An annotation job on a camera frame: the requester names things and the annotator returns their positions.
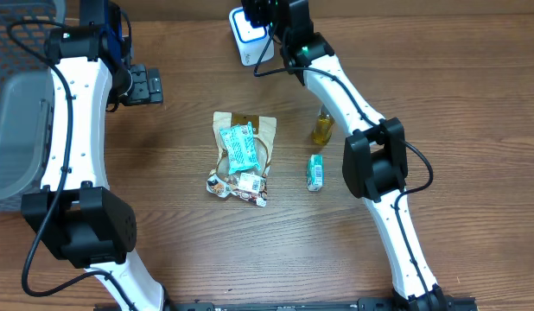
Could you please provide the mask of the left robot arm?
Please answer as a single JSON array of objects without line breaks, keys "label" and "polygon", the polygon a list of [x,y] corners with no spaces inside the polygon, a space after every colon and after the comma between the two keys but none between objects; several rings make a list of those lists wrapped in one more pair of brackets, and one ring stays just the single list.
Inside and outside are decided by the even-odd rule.
[{"label": "left robot arm", "polygon": [[131,61],[130,19],[109,0],[84,1],[79,24],[51,22],[38,59],[50,70],[54,111],[48,161],[22,215],[59,260],[95,277],[119,310],[166,310],[166,289],[136,249],[132,207],[111,190],[105,170],[105,118],[120,106],[160,104],[160,74]]}]

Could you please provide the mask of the teal small carton box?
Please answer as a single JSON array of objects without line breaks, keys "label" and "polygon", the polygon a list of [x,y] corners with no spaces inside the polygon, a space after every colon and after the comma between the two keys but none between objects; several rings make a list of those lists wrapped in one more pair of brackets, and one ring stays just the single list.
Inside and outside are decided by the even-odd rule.
[{"label": "teal small carton box", "polygon": [[320,154],[311,155],[307,166],[307,189],[310,192],[321,190],[324,185],[324,164]]}]

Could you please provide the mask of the brown Pantree snack packet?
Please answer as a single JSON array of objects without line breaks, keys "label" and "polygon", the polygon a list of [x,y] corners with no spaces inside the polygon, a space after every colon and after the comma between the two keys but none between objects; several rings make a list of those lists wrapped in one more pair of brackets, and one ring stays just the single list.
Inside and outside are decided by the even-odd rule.
[{"label": "brown Pantree snack packet", "polygon": [[277,133],[277,119],[275,117],[223,111],[216,111],[213,114],[213,134],[218,148],[218,160],[216,167],[211,170],[210,175],[217,174],[221,178],[226,178],[229,175],[227,151],[219,132],[235,125],[246,125],[248,123],[252,125],[260,169],[250,169],[247,170],[247,173],[260,175],[264,178],[268,176],[275,135]]}]

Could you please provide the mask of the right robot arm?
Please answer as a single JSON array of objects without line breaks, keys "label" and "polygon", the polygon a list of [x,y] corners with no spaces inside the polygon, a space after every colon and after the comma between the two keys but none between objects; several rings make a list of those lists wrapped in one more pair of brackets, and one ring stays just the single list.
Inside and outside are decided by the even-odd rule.
[{"label": "right robot arm", "polygon": [[328,109],[346,135],[342,174],[371,214],[388,257],[397,310],[445,310],[448,302],[431,272],[409,213],[406,141],[398,118],[385,118],[344,73],[334,49],[314,30],[308,2],[243,0],[245,19],[281,42],[282,72],[294,74]]}]

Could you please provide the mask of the brown white snack wrapper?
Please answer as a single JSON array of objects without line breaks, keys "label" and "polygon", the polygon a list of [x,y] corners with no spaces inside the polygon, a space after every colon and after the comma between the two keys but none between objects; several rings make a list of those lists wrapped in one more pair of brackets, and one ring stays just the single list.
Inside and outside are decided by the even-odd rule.
[{"label": "brown white snack wrapper", "polygon": [[207,179],[206,190],[225,199],[235,196],[256,206],[266,207],[268,173],[256,169],[230,174],[228,169],[213,171]]}]

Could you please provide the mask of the grey plastic mesh basket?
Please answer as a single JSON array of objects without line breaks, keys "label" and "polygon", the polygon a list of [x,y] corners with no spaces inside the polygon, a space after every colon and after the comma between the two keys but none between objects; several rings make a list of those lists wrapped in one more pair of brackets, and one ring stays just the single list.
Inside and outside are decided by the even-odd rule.
[{"label": "grey plastic mesh basket", "polygon": [[17,46],[7,27],[65,16],[62,0],[0,1],[0,212],[18,212],[22,196],[40,189],[54,109],[49,68]]}]

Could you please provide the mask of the teal white snack packet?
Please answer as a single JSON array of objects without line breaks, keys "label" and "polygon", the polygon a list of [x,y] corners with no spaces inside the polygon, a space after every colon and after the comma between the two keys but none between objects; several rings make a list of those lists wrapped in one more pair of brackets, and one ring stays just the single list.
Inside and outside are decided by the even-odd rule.
[{"label": "teal white snack packet", "polygon": [[261,168],[251,122],[221,129],[219,133],[227,150],[230,175],[251,168]]}]

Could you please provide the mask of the white barcode scanner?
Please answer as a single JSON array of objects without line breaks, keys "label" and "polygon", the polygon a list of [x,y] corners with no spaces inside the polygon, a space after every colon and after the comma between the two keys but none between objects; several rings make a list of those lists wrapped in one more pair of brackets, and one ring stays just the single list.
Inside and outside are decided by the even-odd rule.
[{"label": "white barcode scanner", "polygon": [[255,66],[264,46],[270,38],[270,26],[253,28],[245,19],[242,7],[234,8],[228,16],[237,44],[241,63],[245,67]]}]

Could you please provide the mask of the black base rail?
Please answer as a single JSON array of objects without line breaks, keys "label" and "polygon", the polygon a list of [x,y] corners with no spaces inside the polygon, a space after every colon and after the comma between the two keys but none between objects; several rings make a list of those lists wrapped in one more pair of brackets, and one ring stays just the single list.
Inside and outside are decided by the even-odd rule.
[{"label": "black base rail", "polygon": [[[479,310],[474,298],[446,296],[443,310]],[[121,310],[113,305],[95,305],[94,311]],[[390,298],[360,298],[357,301],[324,301],[311,303],[259,303],[214,305],[211,302],[176,303],[165,310],[176,311],[390,311],[398,308]]]}]

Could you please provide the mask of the clear plastic container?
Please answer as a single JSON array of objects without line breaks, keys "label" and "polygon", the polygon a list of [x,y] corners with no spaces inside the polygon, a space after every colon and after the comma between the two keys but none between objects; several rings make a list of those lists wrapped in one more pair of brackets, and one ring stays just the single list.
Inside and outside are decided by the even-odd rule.
[{"label": "clear plastic container", "polygon": [[315,127],[312,131],[313,141],[321,146],[326,145],[332,136],[334,123],[333,116],[328,111],[328,108],[323,105],[315,120]]}]

